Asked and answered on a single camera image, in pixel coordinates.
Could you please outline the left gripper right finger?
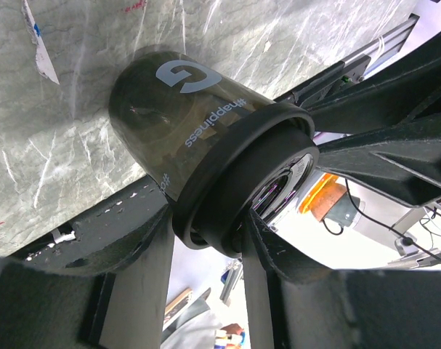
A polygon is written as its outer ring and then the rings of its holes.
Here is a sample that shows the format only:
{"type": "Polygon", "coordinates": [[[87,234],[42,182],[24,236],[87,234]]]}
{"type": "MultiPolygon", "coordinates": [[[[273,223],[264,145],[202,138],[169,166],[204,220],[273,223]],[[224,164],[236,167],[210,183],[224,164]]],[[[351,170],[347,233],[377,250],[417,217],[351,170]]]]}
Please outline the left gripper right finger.
{"type": "Polygon", "coordinates": [[[331,347],[336,335],[322,309],[330,269],[279,237],[254,210],[241,231],[251,346],[331,347]]]}

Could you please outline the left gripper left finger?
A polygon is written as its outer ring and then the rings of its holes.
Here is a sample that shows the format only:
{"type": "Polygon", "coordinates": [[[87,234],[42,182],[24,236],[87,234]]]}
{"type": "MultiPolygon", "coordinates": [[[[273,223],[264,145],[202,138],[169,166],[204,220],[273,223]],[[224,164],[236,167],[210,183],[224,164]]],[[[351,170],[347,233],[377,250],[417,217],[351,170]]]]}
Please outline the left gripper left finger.
{"type": "Polygon", "coordinates": [[[153,181],[136,181],[27,246],[25,261],[94,284],[78,333],[93,348],[158,348],[174,248],[153,181]]]}

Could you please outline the black cup lid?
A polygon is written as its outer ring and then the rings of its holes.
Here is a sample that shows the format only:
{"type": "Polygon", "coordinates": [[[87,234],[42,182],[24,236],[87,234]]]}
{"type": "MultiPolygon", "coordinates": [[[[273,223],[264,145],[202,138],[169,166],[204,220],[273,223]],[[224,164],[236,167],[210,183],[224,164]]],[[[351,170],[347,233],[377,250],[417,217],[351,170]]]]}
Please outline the black cup lid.
{"type": "Polygon", "coordinates": [[[315,169],[314,122],[304,109],[273,103],[235,122],[203,157],[172,204],[172,226],[191,249],[242,252],[240,227],[253,209],[276,218],[315,169]]]}

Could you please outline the dark translucent takeout cup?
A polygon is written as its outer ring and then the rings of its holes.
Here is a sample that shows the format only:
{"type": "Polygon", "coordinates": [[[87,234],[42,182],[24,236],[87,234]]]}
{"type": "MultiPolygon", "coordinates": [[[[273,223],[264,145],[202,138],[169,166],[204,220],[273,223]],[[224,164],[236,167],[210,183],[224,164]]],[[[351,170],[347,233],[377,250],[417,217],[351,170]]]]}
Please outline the dark translucent takeout cup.
{"type": "Polygon", "coordinates": [[[117,78],[114,132],[172,200],[229,128],[272,104],[259,93],[172,51],[149,52],[117,78]]]}

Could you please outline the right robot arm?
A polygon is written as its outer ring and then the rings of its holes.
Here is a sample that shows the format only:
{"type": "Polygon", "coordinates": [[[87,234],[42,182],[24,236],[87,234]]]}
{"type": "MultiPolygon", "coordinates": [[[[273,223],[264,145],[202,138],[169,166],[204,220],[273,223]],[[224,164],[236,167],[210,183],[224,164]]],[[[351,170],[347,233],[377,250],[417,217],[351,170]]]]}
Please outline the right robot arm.
{"type": "Polygon", "coordinates": [[[441,201],[441,31],[369,79],[350,71],[335,63],[280,96],[340,134],[317,167],[405,206],[441,201]]]}

